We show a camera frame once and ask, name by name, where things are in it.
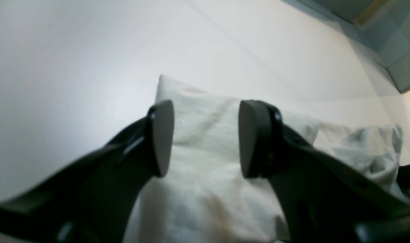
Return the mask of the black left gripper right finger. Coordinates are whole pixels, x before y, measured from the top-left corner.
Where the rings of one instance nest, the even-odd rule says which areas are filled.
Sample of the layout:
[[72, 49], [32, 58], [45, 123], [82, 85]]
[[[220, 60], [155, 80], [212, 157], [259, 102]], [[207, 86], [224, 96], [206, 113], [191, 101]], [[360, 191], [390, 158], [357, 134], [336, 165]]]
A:
[[410, 204], [315, 149], [275, 106], [239, 106], [245, 178], [270, 183], [293, 243], [410, 243]]

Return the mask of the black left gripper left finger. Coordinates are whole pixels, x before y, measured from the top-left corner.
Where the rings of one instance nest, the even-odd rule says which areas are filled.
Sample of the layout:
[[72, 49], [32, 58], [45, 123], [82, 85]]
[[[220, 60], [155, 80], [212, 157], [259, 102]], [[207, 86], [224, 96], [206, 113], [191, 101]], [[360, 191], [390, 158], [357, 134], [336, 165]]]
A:
[[121, 243], [144, 186], [169, 168], [174, 106], [164, 100], [102, 148], [0, 202], [0, 233], [36, 243]]

